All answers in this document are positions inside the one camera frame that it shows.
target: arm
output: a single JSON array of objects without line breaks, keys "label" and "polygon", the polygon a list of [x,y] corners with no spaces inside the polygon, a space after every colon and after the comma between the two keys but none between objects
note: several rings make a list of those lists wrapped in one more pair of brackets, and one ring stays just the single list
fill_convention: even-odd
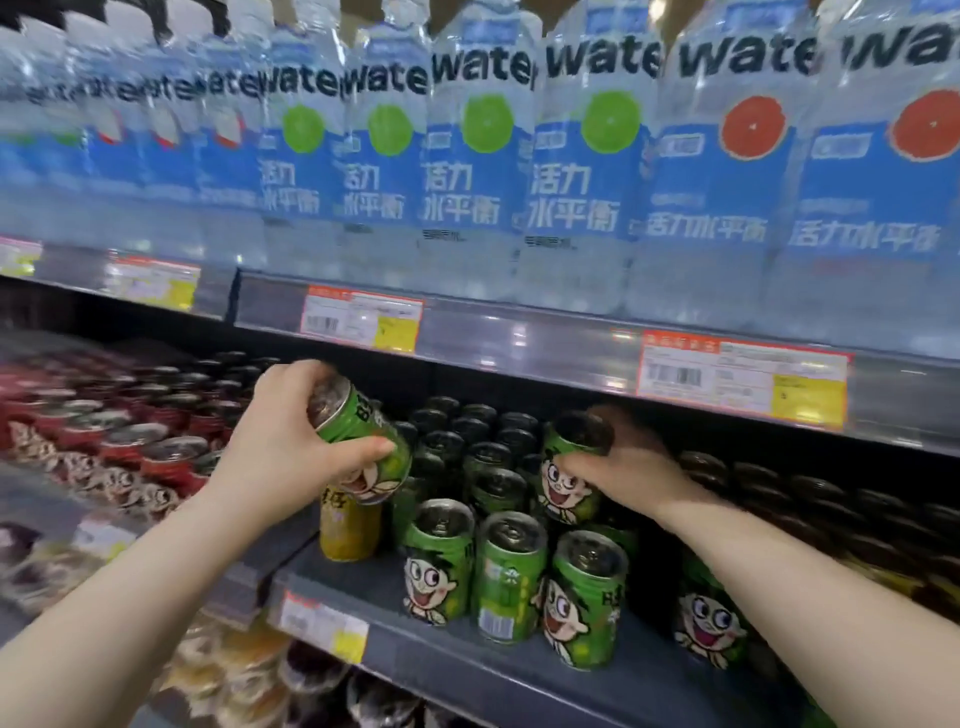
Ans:
[{"label": "arm", "polygon": [[328,445],[306,417],[328,370],[271,368],[206,486],[0,650],[4,728],[127,725],[210,585],[268,526],[394,445]]},{"label": "arm", "polygon": [[608,457],[558,464],[676,534],[843,728],[957,725],[960,627],[693,483],[620,410]]}]

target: plastic bottle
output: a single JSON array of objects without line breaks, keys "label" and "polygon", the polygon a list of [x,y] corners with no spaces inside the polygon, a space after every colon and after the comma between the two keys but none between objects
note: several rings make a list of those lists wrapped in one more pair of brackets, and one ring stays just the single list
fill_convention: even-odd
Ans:
[{"label": "plastic bottle", "polygon": [[0,26],[0,234],[25,240],[37,239],[40,180],[30,149],[40,119],[24,85],[29,48],[17,30]]},{"label": "plastic bottle", "polygon": [[418,288],[430,7],[385,0],[383,14],[384,22],[358,32],[345,76],[344,256],[350,282]]},{"label": "plastic bottle", "polygon": [[81,108],[90,214],[108,221],[98,240],[101,247],[163,255],[152,239],[156,230],[151,227],[150,205],[144,201],[141,153],[149,122],[139,51],[154,44],[153,26],[150,17],[133,6],[115,0],[108,0],[107,6],[118,8],[112,27],[80,12],[63,14],[72,62],[85,87]]},{"label": "plastic bottle", "polygon": [[[264,81],[274,30],[268,0],[230,0],[227,38],[210,38],[198,49],[206,85],[197,151],[204,236],[245,268],[266,265],[260,138]],[[231,83],[230,75],[239,81]]]},{"label": "plastic bottle", "polygon": [[512,0],[465,4],[434,41],[420,240],[426,291],[515,296],[538,41]]},{"label": "plastic bottle", "polygon": [[918,320],[927,291],[957,303],[960,64],[949,28],[960,12],[921,0],[851,4],[821,6],[811,140],[763,328],[960,356],[956,335],[937,330],[942,320],[925,321],[925,332]]},{"label": "plastic bottle", "polygon": [[815,50],[805,0],[708,0],[680,34],[637,206],[631,314],[737,330],[754,322]]},{"label": "plastic bottle", "polygon": [[335,222],[343,182],[333,150],[343,143],[340,84],[346,49],[337,35],[339,0],[295,0],[296,28],[272,39],[261,143],[269,270],[311,279],[344,274]]},{"label": "plastic bottle", "polygon": [[[108,25],[129,6],[107,2]],[[189,48],[213,33],[210,12],[194,0],[166,0],[171,35],[162,46],[145,43],[141,53],[143,104],[150,128],[142,135],[144,194],[152,239],[164,255],[231,262],[207,247],[200,224],[195,141],[203,104],[196,89],[199,70]]]},{"label": "plastic bottle", "polygon": [[[63,23],[62,13],[25,8],[44,20]],[[95,245],[98,231],[89,216],[84,194],[86,151],[84,123],[77,105],[77,82],[66,54],[62,27],[26,14],[21,33],[31,45],[27,96],[39,111],[41,126],[34,144],[42,175],[36,200],[35,234],[43,241]]]},{"label": "plastic bottle", "polygon": [[590,313],[622,305],[629,205],[661,55],[645,0],[580,0],[547,39],[521,303]]}]

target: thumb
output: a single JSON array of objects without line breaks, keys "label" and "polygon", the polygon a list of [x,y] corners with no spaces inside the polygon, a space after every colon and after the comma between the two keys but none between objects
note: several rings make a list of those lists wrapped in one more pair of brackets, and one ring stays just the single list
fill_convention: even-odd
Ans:
[{"label": "thumb", "polygon": [[385,437],[345,440],[318,448],[318,470],[324,473],[324,482],[338,483],[351,473],[363,470],[370,463],[382,460],[394,449],[396,445]]},{"label": "thumb", "polygon": [[604,455],[594,455],[592,452],[568,452],[554,458],[557,467],[564,473],[579,477],[588,483],[600,486],[609,479],[610,460]]}]

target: forearm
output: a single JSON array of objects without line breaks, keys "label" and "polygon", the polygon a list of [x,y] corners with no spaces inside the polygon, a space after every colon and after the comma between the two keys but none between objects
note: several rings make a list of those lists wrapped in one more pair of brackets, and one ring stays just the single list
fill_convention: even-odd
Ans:
[{"label": "forearm", "polygon": [[0,725],[122,724],[257,531],[204,492],[184,503],[0,651]]},{"label": "forearm", "polygon": [[[960,715],[956,625],[719,499],[678,500],[658,520],[842,728],[950,725]],[[910,625],[909,639],[890,628],[898,624]]]}]

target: price tag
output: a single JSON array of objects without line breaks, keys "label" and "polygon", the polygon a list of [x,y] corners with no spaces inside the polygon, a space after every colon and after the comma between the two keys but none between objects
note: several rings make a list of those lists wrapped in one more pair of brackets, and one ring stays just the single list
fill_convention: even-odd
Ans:
[{"label": "price tag", "polygon": [[127,301],[189,311],[200,274],[196,265],[118,255],[107,264],[106,292]]},{"label": "price tag", "polygon": [[289,590],[283,596],[279,627],[283,632],[353,665],[360,665],[363,661],[370,632],[370,625],[362,619]]},{"label": "price tag", "polygon": [[39,243],[0,237],[0,275],[29,278],[41,255],[43,246]]},{"label": "price tag", "polygon": [[311,285],[303,302],[300,333],[384,352],[413,353],[422,317],[419,299]]},{"label": "price tag", "polygon": [[843,429],[852,354],[647,330],[639,397]]},{"label": "price tag", "polygon": [[105,561],[112,561],[136,541],[136,534],[109,522],[103,516],[87,516],[73,534],[73,547]]}]

